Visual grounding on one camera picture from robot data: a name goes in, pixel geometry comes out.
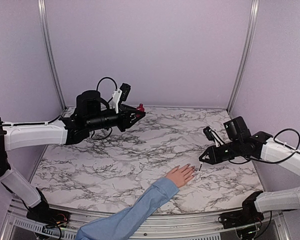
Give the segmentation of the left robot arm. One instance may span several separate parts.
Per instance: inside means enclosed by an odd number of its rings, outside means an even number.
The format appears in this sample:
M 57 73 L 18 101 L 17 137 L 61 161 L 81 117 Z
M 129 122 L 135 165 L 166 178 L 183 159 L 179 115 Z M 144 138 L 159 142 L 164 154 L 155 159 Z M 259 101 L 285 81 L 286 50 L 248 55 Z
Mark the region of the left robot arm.
M 41 222 L 50 222 L 54 215 L 45 197 L 9 164 L 7 152 L 32 146 L 75 145 L 101 129 L 117 127 L 124 132 L 146 115 L 142 104 L 124 104 L 129 92 L 130 87 L 123 84 L 106 101 L 99 91 L 87 90 L 76 97 L 71 116 L 52 121 L 13 123 L 0 118 L 0 182 L 23 200 Z

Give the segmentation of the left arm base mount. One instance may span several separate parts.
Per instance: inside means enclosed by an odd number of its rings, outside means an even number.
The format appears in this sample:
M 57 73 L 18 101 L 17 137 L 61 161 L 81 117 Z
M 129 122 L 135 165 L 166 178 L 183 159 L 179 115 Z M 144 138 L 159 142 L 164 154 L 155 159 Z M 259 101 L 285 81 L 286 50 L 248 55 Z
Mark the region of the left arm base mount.
M 47 224 L 49 227 L 66 227 L 69 222 L 70 213 L 57 209 L 49 209 L 41 213 L 35 213 L 29 210 L 26 217 L 30 220 Z

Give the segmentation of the mannequin hand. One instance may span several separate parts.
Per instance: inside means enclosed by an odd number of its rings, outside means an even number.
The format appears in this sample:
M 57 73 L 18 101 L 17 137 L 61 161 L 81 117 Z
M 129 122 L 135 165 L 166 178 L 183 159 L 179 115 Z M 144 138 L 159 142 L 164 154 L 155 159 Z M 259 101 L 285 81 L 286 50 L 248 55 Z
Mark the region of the mannequin hand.
M 171 180 L 177 188 L 181 188 L 195 177 L 195 167 L 190 164 L 183 167 L 178 165 L 170 170 L 165 177 Z

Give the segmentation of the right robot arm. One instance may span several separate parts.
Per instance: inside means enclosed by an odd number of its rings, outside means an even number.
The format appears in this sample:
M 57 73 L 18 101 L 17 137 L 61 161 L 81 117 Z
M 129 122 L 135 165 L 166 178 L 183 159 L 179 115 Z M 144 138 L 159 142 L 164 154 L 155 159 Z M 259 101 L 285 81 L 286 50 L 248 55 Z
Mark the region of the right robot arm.
M 292 147 L 279 141 L 276 135 L 264 131 L 251 134 L 241 116 L 225 122 L 223 126 L 229 142 L 224 142 L 211 127 L 203 129 L 206 138 L 215 144 L 199 156 L 198 160 L 201 163 L 217 165 L 242 157 L 246 163 L 255 161 L 279 165 L 300 177 L 298 146 Z M 243 201 L 237 219 L 242 224 L 248 224 L 264 212 L 292 210 L 300 210 L 300 186 L 280 191 L 252 193 Z

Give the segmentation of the red nail polish bottle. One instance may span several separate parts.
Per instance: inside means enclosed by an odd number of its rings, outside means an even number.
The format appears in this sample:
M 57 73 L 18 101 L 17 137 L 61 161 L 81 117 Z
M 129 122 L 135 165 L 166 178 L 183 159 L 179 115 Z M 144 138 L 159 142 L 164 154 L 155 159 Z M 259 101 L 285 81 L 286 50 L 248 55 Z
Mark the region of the red nail polish bottle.
M 136 108 L 136 110 L 139 112 L 144 112 L 145 111 L 144 105 L 140 103 L 139 106 Z

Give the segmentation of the blue sleeved forearm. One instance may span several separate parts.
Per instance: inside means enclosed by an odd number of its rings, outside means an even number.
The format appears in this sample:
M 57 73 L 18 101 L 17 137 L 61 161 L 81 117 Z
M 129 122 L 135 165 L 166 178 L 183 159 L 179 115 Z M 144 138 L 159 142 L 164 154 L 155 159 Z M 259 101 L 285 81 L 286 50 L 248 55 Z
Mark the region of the blue sleeved forearm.
M 155 181 L 134 203 L 109 217 L 95 219 L 79 228 L 77 240 L 127 240 L 143 222 L 179 192 L 170 179 Z

